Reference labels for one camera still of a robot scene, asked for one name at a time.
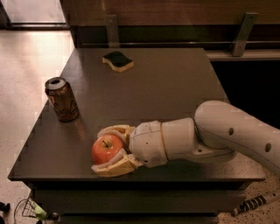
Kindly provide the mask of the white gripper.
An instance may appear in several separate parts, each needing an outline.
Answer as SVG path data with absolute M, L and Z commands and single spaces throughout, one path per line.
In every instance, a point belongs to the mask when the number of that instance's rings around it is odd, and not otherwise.
M 117 152 L 108 162 L 94 164 L 91 169 L 99 177 L 118 177 L 133 172 L 139 166 L 155 167 L 165 165 L 165 145 L 158 121 L 144 122 L 137 127 L 118 124 L 101 129 L 97 138 L 103 138 L 106 145 L 121 142 L 129 146 L 132 154 L 125 149 Z

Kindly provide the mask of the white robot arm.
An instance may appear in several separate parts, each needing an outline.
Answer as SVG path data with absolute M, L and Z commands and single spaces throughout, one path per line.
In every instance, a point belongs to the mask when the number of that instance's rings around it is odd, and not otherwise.
M 280 173 L 279 129 L 224 101 L 205 101 L 193 118 L 102 129 L 92 146 L 92 170 L 117 177 L 171 160 L 216 163 L 236 151 Z

